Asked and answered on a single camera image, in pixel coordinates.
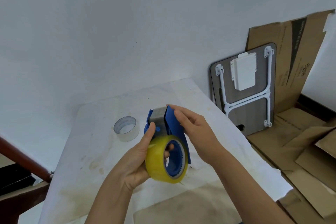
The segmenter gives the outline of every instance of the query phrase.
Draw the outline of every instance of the person's right hand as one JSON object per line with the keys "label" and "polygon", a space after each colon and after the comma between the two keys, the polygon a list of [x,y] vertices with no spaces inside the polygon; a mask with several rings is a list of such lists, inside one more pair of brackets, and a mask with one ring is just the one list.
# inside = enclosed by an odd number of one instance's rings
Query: person's right hand
{"label": "person's right hand", "polygon": [[174,109],[176,119],[184,128],[184,132],[194,145],[198,155],[208,164],[212,165],[214,153],[222,147],[205,118],[193,111],[177,106],[169,105]]}

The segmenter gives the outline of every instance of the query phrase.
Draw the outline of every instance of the person's right arm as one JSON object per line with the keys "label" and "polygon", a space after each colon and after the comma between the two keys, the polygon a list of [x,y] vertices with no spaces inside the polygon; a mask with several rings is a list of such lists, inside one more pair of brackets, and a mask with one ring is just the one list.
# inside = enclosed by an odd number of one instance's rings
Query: person's right arm
{"label": "person's right arm", "polygon": [[294,224],[241,163],[217,140],[203,116],[170,105],[199,156],[219,176],[244,224]]}

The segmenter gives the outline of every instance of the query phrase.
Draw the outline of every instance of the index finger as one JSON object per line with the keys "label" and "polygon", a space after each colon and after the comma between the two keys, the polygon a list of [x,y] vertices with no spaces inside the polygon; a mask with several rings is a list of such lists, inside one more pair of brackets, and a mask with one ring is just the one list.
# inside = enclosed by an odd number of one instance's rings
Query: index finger
{"label": "index finger", "polygon": [[185,108],[182,106],[178,106],[178,105],[167,105],[170,106],[173,110],[179,110],[181,111],[188,119],[193,119],[196,120],[197,116],[199,116],[199,114]]}

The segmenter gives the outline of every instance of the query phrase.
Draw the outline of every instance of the forearm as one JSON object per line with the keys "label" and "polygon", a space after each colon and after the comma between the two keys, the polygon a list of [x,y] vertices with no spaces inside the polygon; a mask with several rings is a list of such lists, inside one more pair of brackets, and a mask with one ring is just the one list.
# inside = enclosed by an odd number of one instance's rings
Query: forearm
{"label": "forearm", "polygon": [[123,175],[112,170],[101,185],[85,224],[123,224],[131,196]]}
{"label": "forearm", "polygon": [[292,220],[223,147],[211,163],[245,224],[288,223]]}

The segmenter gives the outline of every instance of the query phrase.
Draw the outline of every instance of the person's left arm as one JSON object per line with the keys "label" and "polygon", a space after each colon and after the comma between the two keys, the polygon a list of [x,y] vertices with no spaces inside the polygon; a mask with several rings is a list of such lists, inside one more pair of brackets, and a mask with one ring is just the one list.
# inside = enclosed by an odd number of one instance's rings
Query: person's left arm
{"label": "person's left arm", "polygon": [[110,171],[101,185],[85,224],[123,224],[133,189],[148,178],[145,158],[155,133],[152,122],[140,142],[131,148]]}

